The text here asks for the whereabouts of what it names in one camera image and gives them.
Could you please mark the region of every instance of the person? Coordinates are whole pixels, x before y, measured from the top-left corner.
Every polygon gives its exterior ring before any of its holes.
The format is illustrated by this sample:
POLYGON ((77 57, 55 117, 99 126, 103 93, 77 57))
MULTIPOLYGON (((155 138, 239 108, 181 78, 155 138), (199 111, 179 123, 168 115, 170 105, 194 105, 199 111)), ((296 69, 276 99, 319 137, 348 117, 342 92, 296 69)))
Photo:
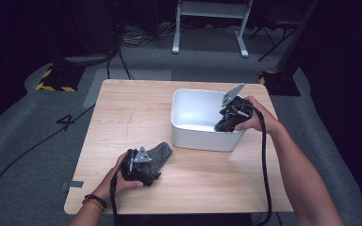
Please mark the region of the person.
MULTIPOLYGON (((292 139, 287 128, 254 97, 249 96, 245 99, 263 114, 266 132, 273 141, 284 187, 295 212, 298 225, 344 225, 324 181, 310 160, 292 139)), ((236 130, 252 128, 261 131, 260 120, 256 113, 250 120, 235 127, 236 130)), ((116 166, 109 171, 92 194, 106 201, 109 200, 110 180, 123 158, 124 154, 119 157, 116 166)), ((123 190, 139 186, 143 186, 142 182, 127 182, 122 174, 118 173, 115 195, 123 190)), ((86 202, 70 225, 98 225, 99 217, 102 214, 102 210, 98 207, 94 203, 86 202)))

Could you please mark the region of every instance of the black base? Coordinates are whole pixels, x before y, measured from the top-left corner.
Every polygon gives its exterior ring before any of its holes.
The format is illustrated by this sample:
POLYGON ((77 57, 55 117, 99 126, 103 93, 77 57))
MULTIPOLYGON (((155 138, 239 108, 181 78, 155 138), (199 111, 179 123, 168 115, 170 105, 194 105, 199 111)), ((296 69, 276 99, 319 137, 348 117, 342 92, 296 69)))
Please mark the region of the black base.
POLYGON ((265 71, 258 75, 270 95, 275 96, 301 96, 292 78, 285 78, 281 73, 265 71))
POLYGON ((66 64, 66 66, 48 68, 37 89, 52 91, 77 91, 78 83, 86 67, 66 64))

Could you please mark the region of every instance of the wooden tabletop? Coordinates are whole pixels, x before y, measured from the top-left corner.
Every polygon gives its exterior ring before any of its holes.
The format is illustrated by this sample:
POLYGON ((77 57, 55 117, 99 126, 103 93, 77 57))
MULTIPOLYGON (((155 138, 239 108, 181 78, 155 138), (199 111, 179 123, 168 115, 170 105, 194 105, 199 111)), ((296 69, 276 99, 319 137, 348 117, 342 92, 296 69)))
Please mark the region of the wooden tabletop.
MULTIPOLYGON (((247 130, 232 152, 188 150, 172 145, 171 111, 178 89, 227 92, 239 84, 142 80, 106 80, 74 173, 64 209, 76 214, 90 194, 128 149, 146 150, 167 142, 173 154, 161 176, 149 187, 116 197, 119 214, 267 212, 261 165, 260 132, 247 130)), ((247 84, 240 96, 253 95, 276 116, 265 87, 247 84)), ((267 168, 274 212, 292 211, 281 179, 278 158, 267 138, 267 168)))

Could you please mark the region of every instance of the white desk frame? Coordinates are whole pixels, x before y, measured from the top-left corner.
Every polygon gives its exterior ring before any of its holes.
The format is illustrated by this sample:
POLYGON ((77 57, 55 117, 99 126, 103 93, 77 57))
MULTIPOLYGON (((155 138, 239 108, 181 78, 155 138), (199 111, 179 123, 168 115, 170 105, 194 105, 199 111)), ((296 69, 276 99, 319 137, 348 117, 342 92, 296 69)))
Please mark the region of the white desk frame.
POLYGON ((204 16, 242 19, 239 31, 235 32, 242 57, 248 57, 245 43, 242 39, 246 22, 249 18, 253 0, 248 0, 247 4, 225 4, 225 3, 207 3, 207 2, 189 2, 178 0, 176 27, 173 41, 173 53, 179 53, 180 45, 180 22, 181 15, 185 16, 204 16))

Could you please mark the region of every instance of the person's right hand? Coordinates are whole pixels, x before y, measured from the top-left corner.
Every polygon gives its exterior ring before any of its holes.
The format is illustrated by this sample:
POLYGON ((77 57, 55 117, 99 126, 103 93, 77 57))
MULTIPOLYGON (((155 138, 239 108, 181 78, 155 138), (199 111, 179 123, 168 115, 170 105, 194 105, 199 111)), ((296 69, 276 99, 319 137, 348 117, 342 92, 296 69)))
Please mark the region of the person's right hand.
MULTIPOLYGON (((270 113, 270 111, 266 109, 261 103, 259 103, 253 96, 245 97, 245 100, 251 103, 252 106, 257 108, 263 114, 264 122, 266 123, 266 132, 268 134, 271 134, 276 128, 276 126, 280 124, 280 121, 276 119, 272 115, 272 113, 270 113)), ((235 130, 237 131, 251 129, 251 128, 254 128, 257 131, 261 131, 260 120, 255 112, 251 119, 235 126, 235 130)))

